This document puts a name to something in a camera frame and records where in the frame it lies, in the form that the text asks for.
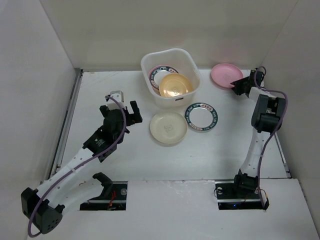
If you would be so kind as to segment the yellow plate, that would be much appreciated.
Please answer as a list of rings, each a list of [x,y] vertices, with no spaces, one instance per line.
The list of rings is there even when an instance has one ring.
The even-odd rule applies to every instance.
[[[185,95],[194,90],[191,81],[180,73],[170,73],[160,82],[159,93],[162,97],[170,98]]]

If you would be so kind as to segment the cream white plate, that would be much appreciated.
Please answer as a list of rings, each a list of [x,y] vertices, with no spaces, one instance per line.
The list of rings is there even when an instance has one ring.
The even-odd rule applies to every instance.
[[[151,135],[160,143],[174,145],[187,134],[188,124],[176,111],[162,111],[153,116],[149,125]]]

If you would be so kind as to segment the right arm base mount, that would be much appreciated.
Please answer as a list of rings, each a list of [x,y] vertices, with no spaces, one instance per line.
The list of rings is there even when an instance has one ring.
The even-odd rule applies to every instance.
[[[267,210],[267,193],[258,189],[259,178],[237,174],[233,180],[215,182],[213,194],[219,210]]]

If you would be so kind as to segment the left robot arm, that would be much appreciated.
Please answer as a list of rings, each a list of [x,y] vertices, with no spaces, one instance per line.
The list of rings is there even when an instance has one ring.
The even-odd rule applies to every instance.
[[[130,132],[128,127],[142,123],[143,118],[136,101],[130,102],[132,113],[114,98],[110,101],[116,108],[111,109],[110,103],[100,107],[103,125],[83,143],[72,160],[37,188],[28,187],[21,193],[22,212],[29,220],[29,237],[48,234],[70,208],[94,198],[96,193],[115,199],[113,181],[98,168],[123,142]],[[38,234],[32,233],[32,226],[39,230]]]

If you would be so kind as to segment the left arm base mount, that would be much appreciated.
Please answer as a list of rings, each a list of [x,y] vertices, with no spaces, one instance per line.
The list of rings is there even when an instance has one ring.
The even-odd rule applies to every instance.
[[[80,205],[80,211],[125,211],[127,206],[128,182],[112,181],[104,173],[93,175],[103,187],[100,195]]]

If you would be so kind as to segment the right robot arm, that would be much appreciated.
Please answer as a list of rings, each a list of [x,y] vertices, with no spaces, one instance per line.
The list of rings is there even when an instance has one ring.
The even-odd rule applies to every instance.
[[[236,95],[246,95],[255,102],[249,150],[231,186],[232,193],[239,198],[255,192],[261,195],[260,178],[264,153],[272,137],[281,128],[288,107],[288,96],[284,92],[262,86],[266,73],[267,69],[260,66],[251,70],[248,77],[231,83]]]

